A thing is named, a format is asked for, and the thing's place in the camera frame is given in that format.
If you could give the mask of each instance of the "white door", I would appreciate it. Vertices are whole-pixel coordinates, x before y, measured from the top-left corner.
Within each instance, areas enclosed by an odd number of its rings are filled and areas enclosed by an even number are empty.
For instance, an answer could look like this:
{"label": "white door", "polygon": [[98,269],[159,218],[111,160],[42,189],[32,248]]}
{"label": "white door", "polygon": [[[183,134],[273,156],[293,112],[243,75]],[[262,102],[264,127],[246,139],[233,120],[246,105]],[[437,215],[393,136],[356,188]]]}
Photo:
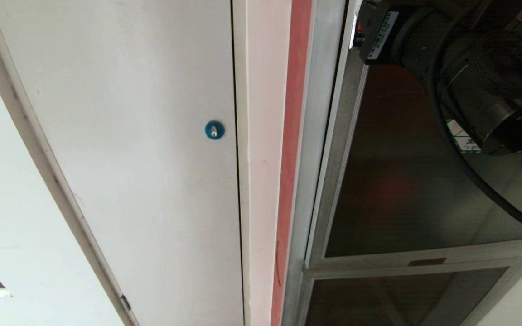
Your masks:
{"label": "white door", "polygon": [[242,325],[230,0],[0,0],[0,30],[139,324]]}

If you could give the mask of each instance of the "cabinet door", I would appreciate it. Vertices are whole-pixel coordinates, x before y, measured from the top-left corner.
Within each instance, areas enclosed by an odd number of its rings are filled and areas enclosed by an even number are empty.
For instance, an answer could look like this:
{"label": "cabinet door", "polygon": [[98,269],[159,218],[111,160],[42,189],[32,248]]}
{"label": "cabinet door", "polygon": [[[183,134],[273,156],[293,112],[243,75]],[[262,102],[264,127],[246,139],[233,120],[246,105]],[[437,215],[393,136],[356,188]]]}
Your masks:
{"label": "cabinet door", "polygon": [[29,104],[141,326],[243,323],[231,14],[0,0]]}

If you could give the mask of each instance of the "label sticker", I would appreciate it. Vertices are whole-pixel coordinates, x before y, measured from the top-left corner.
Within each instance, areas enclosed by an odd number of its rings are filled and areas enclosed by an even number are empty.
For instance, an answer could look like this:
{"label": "label sticker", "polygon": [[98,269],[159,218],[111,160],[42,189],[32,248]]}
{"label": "label sticker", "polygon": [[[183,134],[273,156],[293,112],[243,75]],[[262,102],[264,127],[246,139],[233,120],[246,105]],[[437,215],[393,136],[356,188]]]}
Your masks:
{"label": "label sticker", "polygon": [[447,120],[450,134],[458,146],[458,150],[462,154],[480,154],[481,148],[477,145],[469,134],[454,119]]}
{"label": "label sticker", "polygon": [[386,39],[388,39],[388,35],[390,35],[390,31],[392,31],[392,27],[398,18],[399,12],[388,12],[380,30],[377,32],[376,40],[373,42],[372,49],[368,54],[368,59],[375,60],[380,55],[382,48],[384,47],[384,43],[386,43]]}

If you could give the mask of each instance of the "red stripe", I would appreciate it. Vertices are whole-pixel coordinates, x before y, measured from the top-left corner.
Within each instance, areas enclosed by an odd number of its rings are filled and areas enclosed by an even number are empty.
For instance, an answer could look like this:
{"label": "red stripe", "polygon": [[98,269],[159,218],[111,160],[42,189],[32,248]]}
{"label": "red stripe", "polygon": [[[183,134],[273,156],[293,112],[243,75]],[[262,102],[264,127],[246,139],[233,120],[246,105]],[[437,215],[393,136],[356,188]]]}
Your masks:
{"label": "red stripe", "polygon": [[279,326],[281,324],[310,19],[311,0],[292,0],[271,326]]}

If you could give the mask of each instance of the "metal frame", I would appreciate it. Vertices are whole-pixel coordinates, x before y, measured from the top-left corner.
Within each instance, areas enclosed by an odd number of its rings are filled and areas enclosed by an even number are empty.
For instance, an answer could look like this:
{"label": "metal frame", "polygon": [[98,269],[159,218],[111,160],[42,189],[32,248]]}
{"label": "metal frame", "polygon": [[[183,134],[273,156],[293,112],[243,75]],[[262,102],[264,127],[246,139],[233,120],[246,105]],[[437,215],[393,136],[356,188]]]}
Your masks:
{"label": "metal frame", "polygon": [[[462,326],[476,325],[522,276],[522,240],[387,254],[325,257],[325,248],[328,244],[368,74],[368,67],[361,62],[357,51],[345,47],[349,44],[353,17],[360,3],[360,0],[348,0],[346,15],[343,17],[332,14],[333,5],[325,5],[322,0],[313,1],[308,53],[310,60],[307,67],[309,73],[306,74],[304,116],[296,178],[297,191],[294,212],[292,212],[285,303],[281,324],[283,326],[305,325],[316,280],[405,276],[508,267],[488,294],[462,322]],[[338,21],[323,24],[324,17]],[[331,66],[331,38],[336,38],[335,33],[338,33],[338,45],[341,44],[340,51],[337,53],[337,72],[336,67]],[[332,81],[331,75],[328,74],[325,74],[327,78],[324,77],[325,69],[336,72],[335,80]],[[319,99],[325,97],[331,99],[329,121],[327,114],[319,113],[324,105],[324,102]],[[322,126],[325,126],[327,121],[327,132],[325,132]],[[315,163],[316,155],[321,155],[321,166]],[[437,265],[409,266],[412,261],[428,259],[444,260],[442,264]]]}

